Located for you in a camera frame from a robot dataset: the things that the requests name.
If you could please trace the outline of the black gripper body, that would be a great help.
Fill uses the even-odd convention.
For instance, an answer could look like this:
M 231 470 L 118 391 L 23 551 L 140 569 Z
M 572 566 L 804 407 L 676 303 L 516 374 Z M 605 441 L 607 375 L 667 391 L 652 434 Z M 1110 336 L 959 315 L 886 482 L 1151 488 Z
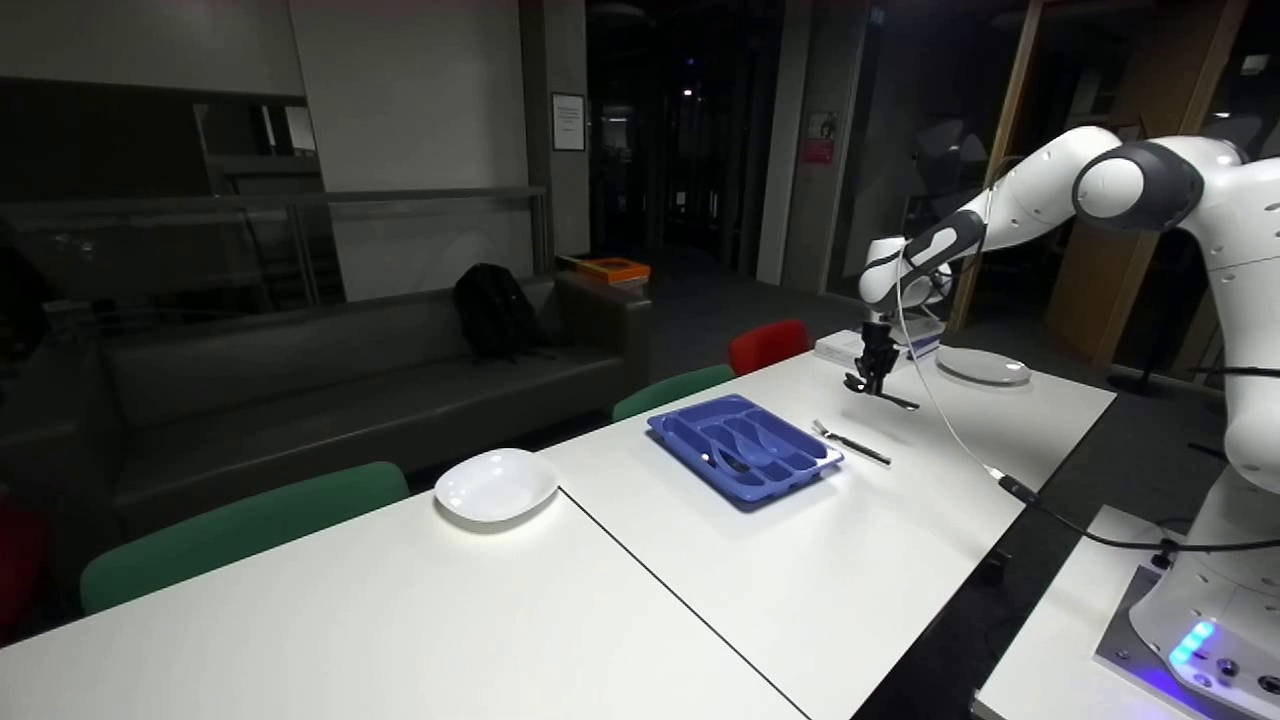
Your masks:
M 893 346 L 893 334 L 883 324 L 864 324 L 861 327 L 861 341 L 864 341 L 864 351 L 855 359 L 855 375 L 867 385 L 867 389 L 880 389 L 883 375 L 897 367 L 897 346 Z

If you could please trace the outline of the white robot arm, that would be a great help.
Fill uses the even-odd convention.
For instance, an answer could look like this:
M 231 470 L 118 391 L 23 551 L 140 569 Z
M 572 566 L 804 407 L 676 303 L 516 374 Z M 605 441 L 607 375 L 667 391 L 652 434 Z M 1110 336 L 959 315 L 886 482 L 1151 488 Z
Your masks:
M 1061 223 L 1189 234 L 1199 247 L 1225 351 L 1225 457 L 1280 488 L 1280 162 L 1215 135 L 1121 141 L 1078 125 L 911 235 L 880 235 L 861 274 L 870 319 L 949 293 L 949 268 L 1018 247 Z

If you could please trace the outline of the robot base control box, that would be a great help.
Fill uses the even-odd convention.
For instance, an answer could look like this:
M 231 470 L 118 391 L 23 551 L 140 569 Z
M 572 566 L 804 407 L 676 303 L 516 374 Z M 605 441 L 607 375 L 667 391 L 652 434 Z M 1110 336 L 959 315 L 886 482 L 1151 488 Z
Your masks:
M 1280 591 L 1139 566 L 1095 656 L 1195 720 L 1280 720 Z

